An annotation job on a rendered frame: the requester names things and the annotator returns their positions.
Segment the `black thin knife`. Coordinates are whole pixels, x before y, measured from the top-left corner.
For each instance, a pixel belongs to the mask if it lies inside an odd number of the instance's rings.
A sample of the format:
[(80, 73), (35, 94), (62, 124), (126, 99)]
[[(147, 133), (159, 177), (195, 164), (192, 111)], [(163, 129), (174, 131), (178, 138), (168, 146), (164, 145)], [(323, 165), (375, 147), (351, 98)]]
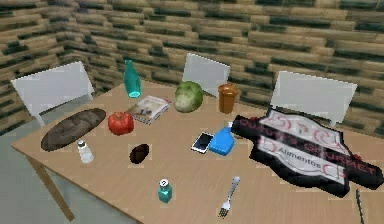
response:
[(356, 203), (358, 206), (359, 216), (360, 216), (360, 223), (365, 224), (364, 215), (363, 215), (363, 209), (362, 209), (362, 203), (361, 203), (361, 196), (359, 189), (355, 190), (355, 197), (356, 197)]

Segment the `teal glass bottle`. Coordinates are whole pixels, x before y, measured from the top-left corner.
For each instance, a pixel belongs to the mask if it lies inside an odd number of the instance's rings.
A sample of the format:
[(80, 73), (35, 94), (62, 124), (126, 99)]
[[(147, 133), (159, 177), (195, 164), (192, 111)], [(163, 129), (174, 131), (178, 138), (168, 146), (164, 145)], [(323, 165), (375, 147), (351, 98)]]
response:
[(138, 98), (141, 95), (141, 82), (131, 60), (125, 61), (124, 85), (130, 98)]

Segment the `silver fork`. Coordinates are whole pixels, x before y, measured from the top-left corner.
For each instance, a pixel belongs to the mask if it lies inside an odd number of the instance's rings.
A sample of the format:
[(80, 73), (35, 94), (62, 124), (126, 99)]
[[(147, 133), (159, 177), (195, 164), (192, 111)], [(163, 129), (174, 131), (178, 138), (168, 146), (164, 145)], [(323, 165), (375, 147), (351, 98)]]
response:
[(230, 202), (231, 202), (233, 193), (235, 192), (235, 189), (238, 186), (239, 182), (240, 182), (240, 178), (238, 176), (235, 176), (233, 178), (231, 189), (228, 193), (227, 199), (223, 202), (223, 204), (220, 208), (220, 211), (218, 214), (219, 217), (225, 218), (227, 216), (228, 212), (230, 211), (230, 208), (231, 208)]

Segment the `teal pepper shaker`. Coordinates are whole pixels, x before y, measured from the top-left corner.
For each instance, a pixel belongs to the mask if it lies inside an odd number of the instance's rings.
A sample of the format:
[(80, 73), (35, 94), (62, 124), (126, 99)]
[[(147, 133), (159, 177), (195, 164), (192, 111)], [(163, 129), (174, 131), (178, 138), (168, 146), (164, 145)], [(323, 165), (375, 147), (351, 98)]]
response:
[(158, 188), (159, 200), (163, 203), (168, 203), (172, 198), (172, 186), (168, 179), (161, 179)]

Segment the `dark brown potato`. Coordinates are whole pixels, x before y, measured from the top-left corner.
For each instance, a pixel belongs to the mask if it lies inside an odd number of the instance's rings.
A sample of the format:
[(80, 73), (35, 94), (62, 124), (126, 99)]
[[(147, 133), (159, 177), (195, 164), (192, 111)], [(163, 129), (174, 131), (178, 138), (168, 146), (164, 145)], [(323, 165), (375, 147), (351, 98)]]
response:
[(129, 155), (130, 161), (133, 164), (140, 164), (149, 154), (149, 145), (140, 144), (131, 150)]

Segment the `black white printed bag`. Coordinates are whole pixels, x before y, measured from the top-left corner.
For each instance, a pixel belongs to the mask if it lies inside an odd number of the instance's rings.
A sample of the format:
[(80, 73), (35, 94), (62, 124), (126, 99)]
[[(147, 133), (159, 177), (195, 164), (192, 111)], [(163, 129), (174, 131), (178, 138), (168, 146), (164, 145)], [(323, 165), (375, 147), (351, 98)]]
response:
[(372, 190), (384, 184), (382, 170), (357, 158), (341, 132), (309, 118), (270, 109), (258, 119), (236, 116), (231, 131), (253, 143), (252, 160), (293, 185), (342, 198), (350, 182)]

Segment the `blue spray bottle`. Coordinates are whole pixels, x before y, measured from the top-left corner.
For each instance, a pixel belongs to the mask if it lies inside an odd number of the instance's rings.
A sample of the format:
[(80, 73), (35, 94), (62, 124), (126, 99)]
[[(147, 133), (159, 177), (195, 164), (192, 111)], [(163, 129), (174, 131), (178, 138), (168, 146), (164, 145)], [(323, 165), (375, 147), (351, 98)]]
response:
[(232, 123), (229, 122), (225, 127), (214, 134), (208, 146), (210, 151), (222, 156), (226, 156), (231, 152), (235, 143), (231, 128)]

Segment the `white chair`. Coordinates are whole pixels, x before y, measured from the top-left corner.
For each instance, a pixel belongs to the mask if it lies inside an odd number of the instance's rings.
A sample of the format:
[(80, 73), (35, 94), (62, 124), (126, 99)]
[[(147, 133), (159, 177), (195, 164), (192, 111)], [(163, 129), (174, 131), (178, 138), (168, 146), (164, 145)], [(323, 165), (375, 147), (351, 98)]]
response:
[(45, 125), (41, 113), (87, 95), (94, 88), (81, 61), (23, 76), (11, 81), (28, 112), (39, 125)]
[(223, 63), (188, 53), (182, 80), (195, 82), (205, 92), (217, 97), (218, 87), (228, 81), (230, 69), (230, 66)]
[(280, 71), (270, 105), (342, 123), (358, 85), (344, 81)]

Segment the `light wooden table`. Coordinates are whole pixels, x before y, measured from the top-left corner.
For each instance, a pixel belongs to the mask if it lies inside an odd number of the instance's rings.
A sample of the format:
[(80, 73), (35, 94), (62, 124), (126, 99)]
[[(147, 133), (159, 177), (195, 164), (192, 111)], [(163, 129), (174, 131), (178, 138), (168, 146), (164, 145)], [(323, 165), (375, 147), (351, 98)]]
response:
[[(372, 191), (358, 185), (344, 198), (316, 188), (299, 188), (250, 159), (251, 142), (240, 139), (222, 157), (192, 151), (202, 132), (213, 133), (234, 119), (207, 97), (194, 113), (174, 109), (150, 125), (136, 123), (132, 133), (114, 136), (105, 123), (84, 139), (94, 160), (84, 164), (75, 145), (54, 152), (40, 147), (41, 128), (13, 143), (44, 182), (53, 171), (142, 224), (361, 224), (355, 190), (359, 189), (365, 224), (384, 224), (384, 185)], [(140, 145), (149, 154), (140, 164), (129, 155)], [(240, 182), (225, 218), (218, 216), (235, 176)], [(158, 197), (159, 182), (168, 179), (172, 198)]]

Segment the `white smartphone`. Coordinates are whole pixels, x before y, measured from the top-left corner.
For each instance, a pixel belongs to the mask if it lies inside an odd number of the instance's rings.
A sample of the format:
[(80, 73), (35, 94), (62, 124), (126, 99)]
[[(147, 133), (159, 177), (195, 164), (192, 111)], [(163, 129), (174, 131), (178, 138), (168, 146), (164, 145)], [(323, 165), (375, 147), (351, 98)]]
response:
[(192, 144), (191, 149), (193, 151), (204, 154), (208, 151), (208, 147), (212, 139), (212, 134), (202, 132)]

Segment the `green lettuce head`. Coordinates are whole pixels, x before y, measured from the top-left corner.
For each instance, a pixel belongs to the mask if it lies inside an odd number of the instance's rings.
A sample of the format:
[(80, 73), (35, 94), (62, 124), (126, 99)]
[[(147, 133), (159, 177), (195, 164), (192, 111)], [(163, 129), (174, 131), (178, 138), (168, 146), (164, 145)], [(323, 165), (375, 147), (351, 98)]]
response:
[(185, 81), (178, 86), (174, 102), (174, 107), (178, 112), (193, 112), (201, 106), (202, 102), (203, 90), (199, 84)]

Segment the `red tomato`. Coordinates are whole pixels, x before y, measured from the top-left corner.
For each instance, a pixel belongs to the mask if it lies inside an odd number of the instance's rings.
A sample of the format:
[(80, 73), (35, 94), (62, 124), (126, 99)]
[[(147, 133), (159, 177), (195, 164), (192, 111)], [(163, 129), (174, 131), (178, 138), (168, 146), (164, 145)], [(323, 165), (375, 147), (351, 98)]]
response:
[(126, 112), (114, 112), (108, 117), (108, 128), (114, 135), (120, 136), (134, 130), (134, 119)]

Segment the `brown lidded cup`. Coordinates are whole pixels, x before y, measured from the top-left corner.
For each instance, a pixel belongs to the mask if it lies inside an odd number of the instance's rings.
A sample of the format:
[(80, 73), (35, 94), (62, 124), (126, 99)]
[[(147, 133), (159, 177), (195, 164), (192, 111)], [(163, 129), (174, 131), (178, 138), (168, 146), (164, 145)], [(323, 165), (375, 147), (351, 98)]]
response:
[(234, 84), (226, 83), (218, 87), (219, 110), (224, 114), (233, 111), (235, 99), (238, 95), (238, 89)]

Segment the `white printed book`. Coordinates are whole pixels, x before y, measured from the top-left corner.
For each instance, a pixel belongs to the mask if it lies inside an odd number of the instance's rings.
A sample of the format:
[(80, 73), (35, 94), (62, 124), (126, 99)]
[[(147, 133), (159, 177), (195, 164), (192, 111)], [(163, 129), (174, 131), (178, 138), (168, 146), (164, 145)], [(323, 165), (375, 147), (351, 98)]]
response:
[(163, 114), (171, 103), (165, 99), (146, 96), (130, 107), (127, 112), (137, 121), (150, 125)]

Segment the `dark brown bread loaf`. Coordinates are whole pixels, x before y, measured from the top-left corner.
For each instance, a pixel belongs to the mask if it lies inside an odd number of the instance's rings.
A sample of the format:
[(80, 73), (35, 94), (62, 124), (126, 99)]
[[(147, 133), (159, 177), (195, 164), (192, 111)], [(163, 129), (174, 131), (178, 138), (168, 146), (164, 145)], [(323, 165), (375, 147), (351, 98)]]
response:
[(60, 121), (42, 138), (41, 148), (52, 152), (63, 148), (96, 128), (106, 118), (106, 112), (100, 108), (80, 111)]

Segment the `clear white salt shaker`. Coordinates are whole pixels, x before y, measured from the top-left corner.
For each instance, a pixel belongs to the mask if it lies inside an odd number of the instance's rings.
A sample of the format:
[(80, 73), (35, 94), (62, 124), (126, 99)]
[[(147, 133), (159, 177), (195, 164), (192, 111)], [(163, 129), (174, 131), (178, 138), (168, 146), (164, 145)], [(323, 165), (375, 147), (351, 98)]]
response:
[(80, 155), (80, 159), (83, 163), (87, 164), (94, 160), (94, 156), (84, 140), (77, 142), (77, 147)]

